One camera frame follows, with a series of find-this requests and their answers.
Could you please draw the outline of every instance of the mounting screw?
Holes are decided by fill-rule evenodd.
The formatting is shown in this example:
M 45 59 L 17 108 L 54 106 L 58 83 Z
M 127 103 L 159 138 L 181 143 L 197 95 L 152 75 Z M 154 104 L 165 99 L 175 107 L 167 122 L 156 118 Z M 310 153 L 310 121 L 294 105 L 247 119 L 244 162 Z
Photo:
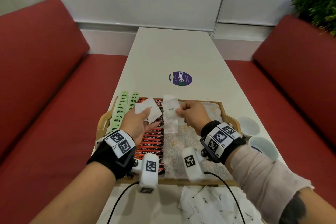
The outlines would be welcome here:
M 133 159 L 133 167 L 137 167 L 139 164 L 139 161 L 137 159 Z
M 203 158 L 205 158 L 206 156 L 208 156 L 208 153 L 207 153 L 207 151 L 205 149 L 201 150 L 201 156 Z

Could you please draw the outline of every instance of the wristband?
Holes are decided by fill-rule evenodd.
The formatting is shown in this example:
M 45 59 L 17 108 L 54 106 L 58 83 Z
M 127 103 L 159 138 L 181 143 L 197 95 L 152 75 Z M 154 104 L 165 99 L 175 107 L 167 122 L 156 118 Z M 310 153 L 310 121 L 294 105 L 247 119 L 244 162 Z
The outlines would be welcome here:
M 226 159 L 237 147 L 246 144 L 241 134 L 225 122 L 220 123 L 217 120 L 202 128 L 201 137 L 202 144 L 212 151 L 210 155 L 214 154 L 214 158 L 219 159 L 222 164 L 225 164 Z
M 101 141 L 97 150 L 86 164 L 93 161 L 99 162 L 110 169 L 115 179 L 123 178 L 133 167 L 135 143 L 123 130 L 99 139 Z

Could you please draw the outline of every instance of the person's left arm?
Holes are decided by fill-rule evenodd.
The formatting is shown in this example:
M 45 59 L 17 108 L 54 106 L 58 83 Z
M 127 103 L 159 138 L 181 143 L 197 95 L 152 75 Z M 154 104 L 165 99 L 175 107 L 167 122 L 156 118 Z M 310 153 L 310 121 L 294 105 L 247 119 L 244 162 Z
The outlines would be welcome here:
M 144 124 L 150 109 L 135 114 L 130 110 L 122 121 L 120 130 L 128 133 L 139 145 L 145 131 L 158 126 L 158 122 Z M 111 194 L 116 182 L 113 172 L 103 164 L 93 161 L 32 221 L 31 224 L 94 224 Z

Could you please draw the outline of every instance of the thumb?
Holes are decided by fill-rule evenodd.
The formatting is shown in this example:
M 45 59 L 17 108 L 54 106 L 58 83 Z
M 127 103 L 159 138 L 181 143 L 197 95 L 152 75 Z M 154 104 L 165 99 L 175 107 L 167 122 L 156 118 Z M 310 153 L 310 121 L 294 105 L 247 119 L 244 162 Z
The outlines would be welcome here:
M 151 109 L 149 107 L 147 107 L 145 110 L 143 110 L 141 113 L 139 113 L 139 115 L 142 117 L 142 119 L 147 119 L 148 116 L 151 113 Z
M 184 116 L 185 116 L 185 114 L 186 114 L 186 112 L 183 111 L 183 110 L 180 109 L 180 108 L 177 108 L 177 109 L 175 110 L 175 112 L 176 112 L 176 114 L 177 114 L 178 116 L 180 116 L 180 117 L 182 117 L 182 118 L 184 118 Z

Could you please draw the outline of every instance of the cup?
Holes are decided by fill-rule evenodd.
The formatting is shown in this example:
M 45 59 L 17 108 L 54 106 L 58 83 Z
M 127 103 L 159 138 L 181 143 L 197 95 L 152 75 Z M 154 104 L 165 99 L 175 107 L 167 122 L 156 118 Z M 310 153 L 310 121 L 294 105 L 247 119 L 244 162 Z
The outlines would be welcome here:
M 253 136 L 250 138 L 248 144 L 255 150 L 260 151 L 272 160 L 277 160 L 279 153 L 275 145 L 261 136 Z
M 242 116 L 237 118 L 237 121 L 240 124 L 243 138 L 245 138 L 246 140 L 260 133 L 260 127 L 258 123 L 255 120 L 251 119 L 250 117 Z

